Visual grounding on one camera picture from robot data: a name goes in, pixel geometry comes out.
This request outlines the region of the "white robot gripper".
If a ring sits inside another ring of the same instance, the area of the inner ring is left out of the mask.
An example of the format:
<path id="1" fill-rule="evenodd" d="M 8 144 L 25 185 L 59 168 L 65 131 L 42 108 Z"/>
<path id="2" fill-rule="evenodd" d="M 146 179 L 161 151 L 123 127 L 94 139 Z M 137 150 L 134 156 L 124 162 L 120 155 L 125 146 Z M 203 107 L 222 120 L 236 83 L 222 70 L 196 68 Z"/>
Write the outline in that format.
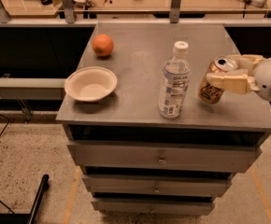
<path id="1" fill-rule="evenodd" d="M 207 82 L 216 88 L 237 94 L 257 91 L 264 100 L 271 102 L 271 58 L 262 55 L 233 54 L 238 70 L 230 72 L 207 73 Z M 254 77 L 248 71 L 255 70 Z"/>

